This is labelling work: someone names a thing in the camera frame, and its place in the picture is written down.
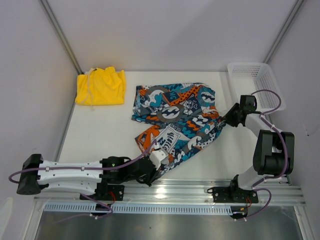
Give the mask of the patterned blue orange shorts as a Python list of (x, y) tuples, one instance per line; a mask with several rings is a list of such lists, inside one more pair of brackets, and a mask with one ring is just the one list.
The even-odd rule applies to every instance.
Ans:
[(216, 92), (200, 82), (136, 86), (131, 119), (151, 125), (135, 138), (141, 151), (156, 141), (168, 153), (161, 176), (206, 148), (226, 126)]

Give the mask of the yellow shorts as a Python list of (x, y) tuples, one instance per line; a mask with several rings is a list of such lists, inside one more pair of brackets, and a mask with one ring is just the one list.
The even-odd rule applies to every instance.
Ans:
[(115, 106), (125, 103), (126, 73), (115, 67), (91, 68), (76, 79), (75, 103), (79, 106)]

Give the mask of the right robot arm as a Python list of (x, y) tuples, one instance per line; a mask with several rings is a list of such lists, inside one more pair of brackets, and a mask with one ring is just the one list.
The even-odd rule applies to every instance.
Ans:
[(252, 197), (256, 187), (263, 182), (278, 179), (293, 171), (294, 134), (279, 130), (257, 108), (254, 95), (241, 95), (239, 103), (235, 103), (223, 117), (227, 125), (242, 125), (257, 137), (252, 166), (244, 173), (237, 174), (227, 188), (228, 196), (234, 202)]

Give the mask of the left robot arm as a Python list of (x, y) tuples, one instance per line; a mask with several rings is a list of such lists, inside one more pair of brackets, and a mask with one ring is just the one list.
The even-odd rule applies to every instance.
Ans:
[(100, 161), (67, 164), (32, 154), (18, 172), (16, 192), (25, 196), (41, 192), (68, 192), (107, 200), (111, 194), (118, 194), (114, 187), (125, 182), (136, 181), (151, 186), (159, 178), (166, 158), (166, 153), (157, 150), (135, 159), (110, 156)]

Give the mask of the white plastic basket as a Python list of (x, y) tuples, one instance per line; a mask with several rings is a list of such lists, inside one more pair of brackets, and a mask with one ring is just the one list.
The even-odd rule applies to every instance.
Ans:
[(266, 63), (233, 62), (227, 65), (228, 85), (234, 103), (241, 95), (253, 94), (260, 112), (283, 111), (286, 103), (278, 81)]

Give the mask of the aluminium mounting rail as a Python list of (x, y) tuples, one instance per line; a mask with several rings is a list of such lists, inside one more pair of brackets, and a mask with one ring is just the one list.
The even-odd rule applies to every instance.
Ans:
[[(116, 203), (126, 204), (172, 204), (202, 205), (212, 204), (213, 197), (207, 193), (212, 187), (227, 187), (230, 181), (218, 180), (176, 180), (164, 179), (155, 181), (152, 186), (137, 183), (124, 183), (124, 191), (117, 196)], [(270, 206), (305, 206), (306, 200), (300, 186), (290, 185), (283, 177), (281, 180), (270, 180), (258, 186), (271, 192)]]

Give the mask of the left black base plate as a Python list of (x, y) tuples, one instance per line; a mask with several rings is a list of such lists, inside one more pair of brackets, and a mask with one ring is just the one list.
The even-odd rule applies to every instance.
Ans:
[(123, 201), (124, 191), (124, 185), (99, 183), (94, 194), (88, 197), (96, 201)]

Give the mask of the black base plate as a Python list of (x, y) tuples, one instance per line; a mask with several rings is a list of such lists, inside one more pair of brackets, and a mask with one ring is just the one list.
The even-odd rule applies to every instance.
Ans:
[(123, 201), (124, 191), (124, 185), (99, 183), (94, 194), (88, 197), (96, 201)]
[(214, 203), (257, 204), (259, 202), (258, 195), (253, 190), (216, 186), (208, 188), (206, 192), (212, 195)]

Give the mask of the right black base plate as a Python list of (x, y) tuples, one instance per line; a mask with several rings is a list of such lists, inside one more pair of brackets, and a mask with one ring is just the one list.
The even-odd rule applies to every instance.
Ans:
[(208, 188), (206, 192), (212, 195), (214, 203), (257, 204), (259, 202), (258, 195), (253, 190), (216, 186)]

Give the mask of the right aluminium frame post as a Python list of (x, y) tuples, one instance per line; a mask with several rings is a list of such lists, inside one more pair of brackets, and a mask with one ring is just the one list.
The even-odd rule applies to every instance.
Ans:
[(296, 0), (290, 9), (285, 21), (281, 25), (279, 32), (277, 33), (274, 41), (272, 42), (267, 54), (263, 60), (263, 63), (270, 64), (277, 51), (279, 50), (281, 44), (285, 40), (287, 34), (289, 33), (291, 27), (293, 26), (295, 20), (302, 11), (304, 5), (307, 3), (307, 0)]

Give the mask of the aluminium frame post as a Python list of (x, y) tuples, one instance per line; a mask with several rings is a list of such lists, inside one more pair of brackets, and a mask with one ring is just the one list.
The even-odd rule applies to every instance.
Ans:
[(83, 71), (80, 67), (80, 64), (76, 58), (76, 55), (58, 21), (58, 18), (56, 17), (50, 3), (48, 0), (39, 0), (38, 1), (40, 6), (43, 9), (44, 14), (46, 15), (53, 31), (55, 32), (63, 50), (65, 51), (67, 58), (69, 59), (70, 63), (72, 64), (74, 70), (78, 75), (82, 74)]
[(267, 54), (263, 60), (263, 63), (270, 64), (277, 51), (279, 50), (281, 44), (285, 40), (287, 34), (289, 33), (291, 27), (293, 26), (295, 20), (302, 11), (304, 5), (307, 3), (307, 0), (296, 0), (290, 9), (285, 21), (281, 25), (279, 32), (277, 33), (274, 41), (272, 42)]

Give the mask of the left aluminium frame post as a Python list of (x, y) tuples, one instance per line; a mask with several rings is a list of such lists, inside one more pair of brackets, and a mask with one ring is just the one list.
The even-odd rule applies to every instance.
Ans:
[(53, 31), (55, 32), (63, 50), (65, 51), (67, 58), (69, 59), (70, 63), (72, 64), (74, 70), (78, 75), (82, 74), (83, 71), (80, 67), (80, 64), (76, 58), (76, 55), (58, 21), (58, 18), (56, 17), (50, 3), (48, 0), (39, 0), (38, 1), (40, 6), (43, 9), (44, 14), (46, 15)]

